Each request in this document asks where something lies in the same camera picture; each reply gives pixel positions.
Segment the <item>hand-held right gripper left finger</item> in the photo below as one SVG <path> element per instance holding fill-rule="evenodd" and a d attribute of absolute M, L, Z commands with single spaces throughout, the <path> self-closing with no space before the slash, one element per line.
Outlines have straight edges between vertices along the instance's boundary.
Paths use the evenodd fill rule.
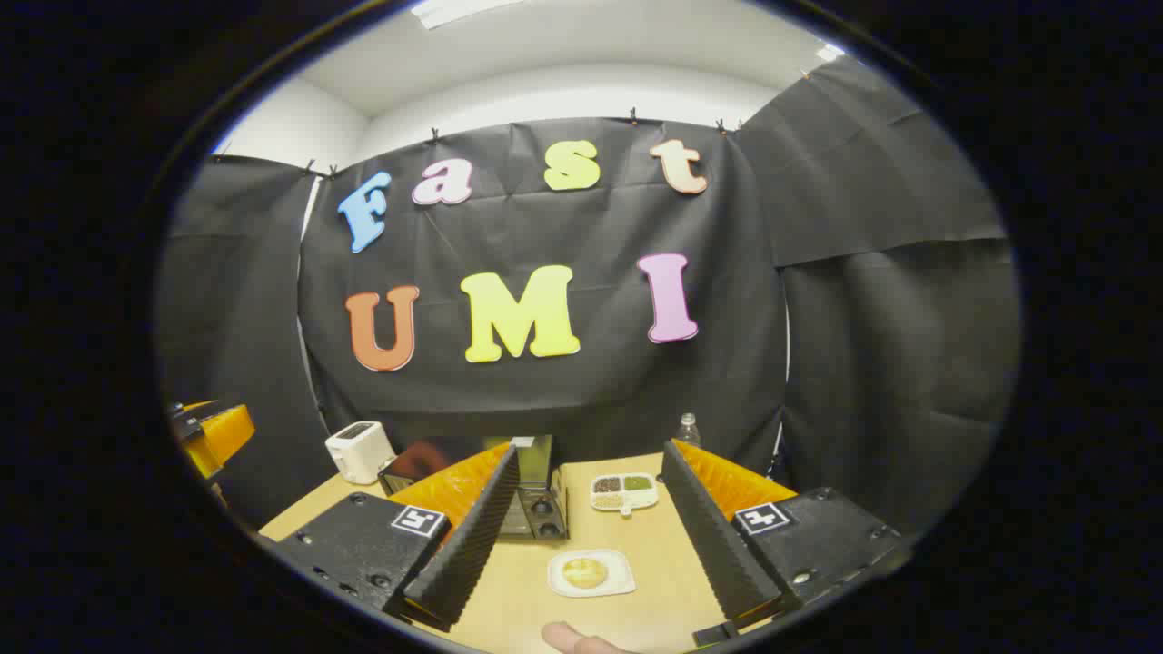
<path fill-rule="evenodd" d="M 481 578 L 520 479 L 518 450 L 491 447 L 387 498 L 352 492 L 273 550 L 347 600 L 451 630 Z"/>

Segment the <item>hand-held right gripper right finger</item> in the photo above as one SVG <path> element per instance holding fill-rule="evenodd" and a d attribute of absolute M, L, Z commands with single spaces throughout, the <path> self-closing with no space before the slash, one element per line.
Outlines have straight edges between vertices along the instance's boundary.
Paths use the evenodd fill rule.
<path fill-rule="evenodd" d="M 795 492 L 676 439 L 663 447 L 661 476 L 735 626 L 839 595 L 902 548 L 897 529 L 832 486 Z"/>

